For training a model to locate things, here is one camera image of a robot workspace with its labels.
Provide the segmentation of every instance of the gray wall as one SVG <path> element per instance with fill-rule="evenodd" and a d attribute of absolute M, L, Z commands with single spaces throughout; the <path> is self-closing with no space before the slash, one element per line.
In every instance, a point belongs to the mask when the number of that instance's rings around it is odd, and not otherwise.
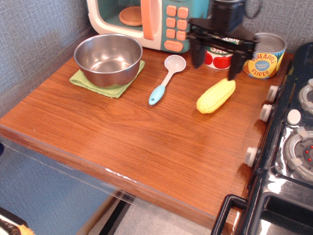
<path fill-rule="evenodd" d="M 85 0 L 0 1 L 0 117 L 94 33 Z"/>
<path fill-rule="evenodd" d="M 248 0 L 247 12 L 253 14 L 260 0 Z M 313 42 L 312 0 L 263 0 L 260 14 L 253 20 L 244 20 L 252 32 L 281 35 L 287 41 L 287 52 L 308 42 Z"/>

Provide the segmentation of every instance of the tomato can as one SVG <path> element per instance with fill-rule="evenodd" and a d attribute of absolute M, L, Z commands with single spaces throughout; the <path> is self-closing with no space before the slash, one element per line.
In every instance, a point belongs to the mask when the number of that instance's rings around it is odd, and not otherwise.
<path fill-rule="evenodd" d="M 257 33 L 258 43 L 253 59 L 244 63 L 243 70 L 251 77 L 267 79 L 274 77 L 282 62 L 287 43 L 272 33 Z"/>
<path fill-rule="evenodd" d="M 238 44 L 240 40 L 233 38 L 220 38 L 215 36 L 215 38 L 222 39 L 223 41 Z M 214 47 L 206 47 L 204 63 L 210 68 L 216 70 L 226 70 L 230 67 L 231 53 L 216 49 Z"/>

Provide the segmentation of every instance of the can lid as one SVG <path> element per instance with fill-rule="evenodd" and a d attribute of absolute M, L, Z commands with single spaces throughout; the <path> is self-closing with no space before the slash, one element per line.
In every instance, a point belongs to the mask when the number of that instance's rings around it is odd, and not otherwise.
<path fill-rule="evenodd" d="M 256 36 L 258 36 L 258 43 L 255 49 L 260 52 L 276 53 L 285 50 L 287 47 L 287 42 L 278 35 L 257 33 Z"/>

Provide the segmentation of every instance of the toy microwave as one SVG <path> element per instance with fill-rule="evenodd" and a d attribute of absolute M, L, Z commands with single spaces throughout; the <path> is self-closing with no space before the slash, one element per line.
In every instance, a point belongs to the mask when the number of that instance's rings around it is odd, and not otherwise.
<path fill-rule="evenodd" d="M 189 49 L 188 18 L 206 18 L 209 0 L 87 0 L 92 27 L 121 33 L 143 47 L 175 53 Z"/>

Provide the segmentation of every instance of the orange plate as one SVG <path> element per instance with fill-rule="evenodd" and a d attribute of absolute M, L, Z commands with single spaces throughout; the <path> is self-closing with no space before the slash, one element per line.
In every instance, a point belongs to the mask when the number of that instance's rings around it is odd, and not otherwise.
<path fill-rule="evenodd" d="M 142 25 L 141 7 L 130 6 L 130 7 L 125 8 L 119 13 L 119 19 L 123 24 L 126 24 L 126 25 L 130 25 L 130 26 Z"/>

